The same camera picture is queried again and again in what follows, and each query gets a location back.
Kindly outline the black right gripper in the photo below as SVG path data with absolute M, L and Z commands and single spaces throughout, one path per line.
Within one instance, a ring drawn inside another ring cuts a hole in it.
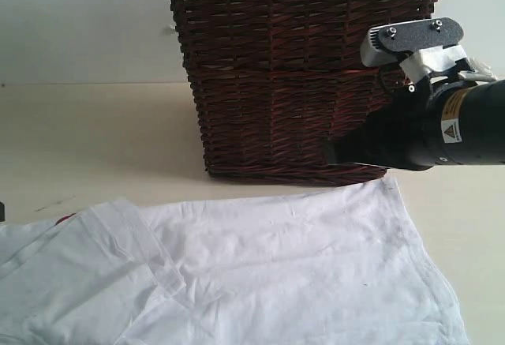
M 348 163 L 406 171 L 426 171 L 446 164 L 436 126 L 436 100 L 445 80 L 416 84 L 358 128 L 324 142 L 328 165 Z

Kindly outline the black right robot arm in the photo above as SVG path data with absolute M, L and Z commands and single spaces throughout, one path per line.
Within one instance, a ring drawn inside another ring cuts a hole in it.
M 504 83 L 419 83 L 324 145 L 330 165 L 406 171 L 504 163 Z

